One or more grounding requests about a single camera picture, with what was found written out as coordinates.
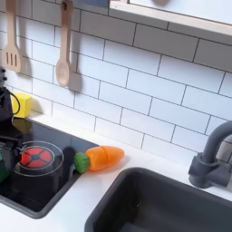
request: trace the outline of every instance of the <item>yellow object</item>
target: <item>yellow object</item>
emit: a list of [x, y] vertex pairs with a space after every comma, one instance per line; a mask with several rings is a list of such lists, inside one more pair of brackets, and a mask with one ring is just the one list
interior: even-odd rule
[[[29, 94], [22, 92], [14, 93], [14, 95], [20, 102], [20, 111], [15, 115], [15, 117], [22, 119], [28, 117], [32, 108], [32, 97]], [[18, 111], [18, 102], [14, 97], [12, 98], [12, 106], [13, 113], [16, 113]]]

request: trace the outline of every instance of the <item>faucet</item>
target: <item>faucet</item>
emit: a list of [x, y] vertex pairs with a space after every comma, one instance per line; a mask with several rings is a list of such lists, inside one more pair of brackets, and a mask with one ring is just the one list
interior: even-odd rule
[[192, 160], [189, 169], [190, 183], [199, 188], [207, 189], [212, 185], [226, 187], [231, 179], [232, 164], [223, 165], [216, 158], [222, 141], [232, 134], [232, 121], [218, 126], [208, 137], [203, 152]]

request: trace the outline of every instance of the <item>red burner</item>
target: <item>red burner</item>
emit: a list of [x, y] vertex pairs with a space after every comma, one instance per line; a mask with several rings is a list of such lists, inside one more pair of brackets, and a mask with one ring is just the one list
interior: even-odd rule
[[45, 168], [53, 159], [53, 154], [46, 148], [27, 148], [22, 154], [20, 163], [28, 169]]

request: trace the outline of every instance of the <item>toy carrot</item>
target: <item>toy carrot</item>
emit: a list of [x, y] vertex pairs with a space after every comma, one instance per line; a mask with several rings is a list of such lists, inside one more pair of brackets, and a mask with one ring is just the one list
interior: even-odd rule
[[123, 157], [122, 149], [100, 146], [89, 149], [85, 153], [77, 153], [74, 157], [74, 165], [79, 173], [84, 173], [87, 169], [97, 171], [115, 165]]

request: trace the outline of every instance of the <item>white subway tile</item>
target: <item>white subway tile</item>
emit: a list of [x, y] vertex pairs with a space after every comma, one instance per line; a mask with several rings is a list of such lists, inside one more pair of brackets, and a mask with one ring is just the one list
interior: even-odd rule
[[17, 35], [34, 41], [53, 45], [54, 26], [18, 17]]
[[199, 40], [196, 63], [232, 72], [232, 47], [221, 43]]
[[224, 162], [229, 162], [229, 159], [231, 157], [231, 151], [232, 144], [223, 141], [217, 153], [217, 158], [219, 160], [223, 160]]
[[[216, 117], [211, 117], [209, 124], [208, 124], [208, 128], [207, 128], [207, 135], [210, 135], [214, 129], [216, 129], [218, 126], [220, 126], [221, 124], [227, 122], [226, 120], [222, 120]], [[228, 136], [225, 141], [232, 143], [232, 135]]]
[[[61, 46], [61, 29], [55, 27], [55, 46]], [[71, 31], [71, 51], [86, 54], [94, 58], [102, 59], [104, 51], [104, 40]]]
[[180, 104], [185, 85], [161, 79], [143, 72], [130, 70], [127, 88]]
[[[6, 11], [5, 0], [0, 1], [0, 11]], [[16, 14], [22, 17], [32, 17], [32, 0], [20, 0], [15, 1], [16, 3]]]
[[159, 68], [160, 55], [135, 47], [106, 41], [104, 60], [156, 75]]
[[232, 73], [226, 73], [220, 89], [220, 94], [232, 97]]
[[[56, 65], [60, 58], [60, 49], [43, 43], [33, 41], [33, 58], [37, 61]], [[77, 54], [70, 53], [72, 71], [76, 71]]]
[[149, 113], [151, 97], [115, 85], [102, 82], [99, 98], [133, 111]]
[[[53, 83], [59, 85], [56, 79], [55, 68]], [[66, 88], [97, 98], [100, 88], [100, 81], [73, 72]]]
[[7, 32], [6, 14], [2, 12], [0, 12], [0, 30], [2, 32]]
[[[81, 11], [73, 9], [72, 30], [79, 31]], [[61, 7], [57, 4], [33, 0], [33, 19], [47, 24], [61, 25]]]
[[122, 87], [126, 86], [128, 75], [127, 68], [84, 55], [78, 56], [77, 72]]
[[158, 76], [211, 92], [218, 92], [224, 72], [163, 56]]
[[95, 117], [87, 113], [76, 111], [61, 104], [53, 103], [53, 116], [62, 121], [71, 123], [78, 127], [85, 128], [89, 131], [94, 130]]
[[37, 79], [33, 79], [33, 94], [69, 107], [74, 105], [73, 91]]
[[78, 9], [73, 9], [71, 29], [74, 31], [80, 31], [80, 22], [81, 22], [81, 11]]
[[232, 99], [215, 93], [187, 87], [183, 105], [219, 118], [232, 120]]
[[135, 23], [82, 11], [81, 32], [83, 33], [132, 45], [134, 31]]
[[7, 77], [7, 81], [5, 82], [7, 85], [25, 92], [32, 92], [33, 82], [31, 77], [9, 70], [6, 71], [5, 76]]
[[133, 147], [141, 147], [143, 138], [142, 133], [122, 127], [112, 122], [97, 118], [95, 131], [114, 140], [130, 144]]
[[[23, 56], [32, 57], [32, 41], [17, 36], [17, 45]], [[0, 49], [4, 49], [7, 45], [7, 33], [0, 32]]]
[[[191, 130], [176, 127], [172, 142], [179, 146], [203, 152], [205, 149], [208, 136], [196, 133]], [[232, 150], [232, 144], [222, 142], [221, 147], [217, 153], [217, 158], [228, 162]]]
[[24, 58], [21, 73], [45, 82], [53, 82], [53, 67], [46, 63]]
[[[14, 88], [14, 92], [22, 92], [22, 90]], [[45, 98], [35, 96], [31, 93], [25, 92], [32, 96], [32, 110], [37, 111], [49, 116], [52, 116], [52, 101], [49, 101]]]
[[105, 101], [76, 93], [74, 108], [108, 121], [120, 123], [121, 107], [109, 104]]
[[173, 135], [172, 143], [197, 152], [203, 152], [207, 140], [208, 136], [206, 135], [177, 126]]
[[226, 34], [213, 33], [207, 30], [199, 29], [197, 27], [190, 27], [182, 24], [169, 23], [169, 30], [172, 32], [193, 35], [198, 38], [232, 45], [231, 36]]
[[152, 138], [145, 135], [142, 149], [155, 155], [164, 157], [169, 160], [174, 160], [178, 163], [189, 166], [196, 152], [181, 148], [169, 142]]
[[174, 131], [174, 125], [126, 109], [122, 111], [121, 125], [166, 141], [171, 140]]
[[110, 9], [109, 16], [129, 20], [129, 21], [139, 23], [139, 24], [155, 26], [155, 27], [159, 27], [162, 29], [167, 29], [168, 27], [168, 22], [166, 21], [162, 21], [156, 18], [150, 18], [147, 16], [139, 15], [139, 14], [133, 14], [133, 13], [123, 12], [119, 10], [114, 10], [114, 9]]
[[166, 30], [137, 25], [134, 45], [156, 53], [192, 61], [198, 39]]
[[61, 25], [61, 7], [45, 1], [33, 0], [33, 19], [53, 25]]
[[153, 99], [150, 116], [194, 131], [205, 133], [209, 115], [176, 104]]

